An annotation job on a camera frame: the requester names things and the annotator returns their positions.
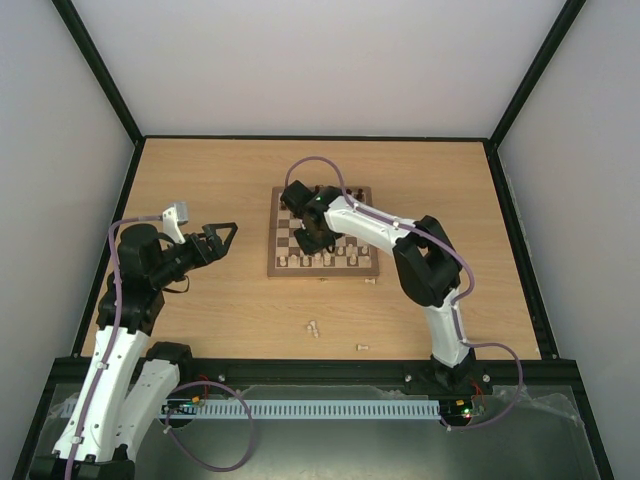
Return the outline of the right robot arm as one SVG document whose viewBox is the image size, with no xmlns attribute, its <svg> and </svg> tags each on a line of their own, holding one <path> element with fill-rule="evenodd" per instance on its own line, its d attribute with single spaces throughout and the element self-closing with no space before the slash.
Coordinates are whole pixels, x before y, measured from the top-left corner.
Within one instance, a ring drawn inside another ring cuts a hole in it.
<svg viewBox="0 0 640 480">
<path fill-rule="evenodd" d="M 299 181 L 284 188 L 280 202 L 301 221 L 294 235 L 306 255 L 336 249 L 345 235 L 390 255 L 403 292 L 425 312 L 435 380 L 450 392 L 470 381 L 475 353 L 458 306 L 464 297 L 460 272 L 466 263 L 435 218 L 401 219 L 362 203 L 344 189 L 327 186 L 312 191 Z"/>
</svg>

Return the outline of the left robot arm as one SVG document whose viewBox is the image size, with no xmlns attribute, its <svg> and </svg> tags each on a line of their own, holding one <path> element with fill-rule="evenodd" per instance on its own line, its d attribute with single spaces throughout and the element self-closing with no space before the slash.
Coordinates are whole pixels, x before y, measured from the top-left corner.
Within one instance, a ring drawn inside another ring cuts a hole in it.
<svg viewBox="0 0 640 480">
<path fill-rule="evenodd" d="M 48 455 L 34 458 L 31 479 L 131 479 L 152 421 L 167 396 L 188 378 L 191 349 L 158 342 L 141 357 L 170 284 L 224 258 L 234 222 L 183 234 L 158 216 L 123 219 L 108 230 L 113 273 L 98 306 L 91 363 L 62 434 Z"/>
</svg>

